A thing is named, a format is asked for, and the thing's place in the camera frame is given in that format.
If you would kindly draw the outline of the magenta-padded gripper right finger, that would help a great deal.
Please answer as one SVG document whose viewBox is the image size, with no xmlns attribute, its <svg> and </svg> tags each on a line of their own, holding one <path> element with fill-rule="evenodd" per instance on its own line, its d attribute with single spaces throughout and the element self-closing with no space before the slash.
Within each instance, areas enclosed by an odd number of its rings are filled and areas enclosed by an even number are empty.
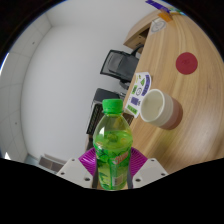
<svg viewBox="0 0 224 224">
<path fill-rule="evenodd" d="M 168 173 L 155 158 L 146 158 L 140 151 L 131 148 L 127 185 L 129 189 L 146 186 Z"/>
</svg>

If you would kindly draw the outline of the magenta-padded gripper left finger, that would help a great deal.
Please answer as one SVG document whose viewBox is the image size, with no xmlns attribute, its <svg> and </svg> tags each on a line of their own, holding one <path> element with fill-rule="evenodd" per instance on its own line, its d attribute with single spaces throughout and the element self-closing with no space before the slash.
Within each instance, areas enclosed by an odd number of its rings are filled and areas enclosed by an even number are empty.
<svg viewBox="0 0 224 224">
<path fill-rule="evenodd" d="M 96 188 L 98 177 L 95 149 L 91 148 L 79 158 L 70 158 L 57 176 L 84 188 Z"/>
</svg>

